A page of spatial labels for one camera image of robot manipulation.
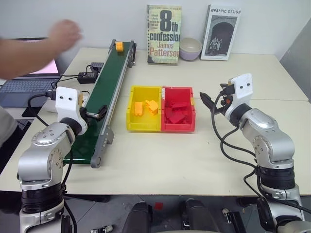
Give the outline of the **person's bare hand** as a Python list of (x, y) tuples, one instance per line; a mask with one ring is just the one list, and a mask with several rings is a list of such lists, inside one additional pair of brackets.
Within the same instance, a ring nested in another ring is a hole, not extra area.
[(81, 39), (78, 24), (69, 19), (57, 22), (50, 30), (48, 45), (55, 53), (63, 53), (72, 48)]

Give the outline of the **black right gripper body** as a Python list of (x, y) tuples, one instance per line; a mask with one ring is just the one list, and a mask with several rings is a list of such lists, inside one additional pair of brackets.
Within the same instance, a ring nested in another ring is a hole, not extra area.
[(229, 107), (233, 102), (233, 94), (235, 93), (235, 86), (233, 84), (230, 85), (230, 90), (228, 91), (220, 91), (220, 97), (222, 98), (220, 101), (221, 107), (218, 108), (217, 112), (214, 112), (214, 115), (222, 114), (223, 116), (230, 117)]

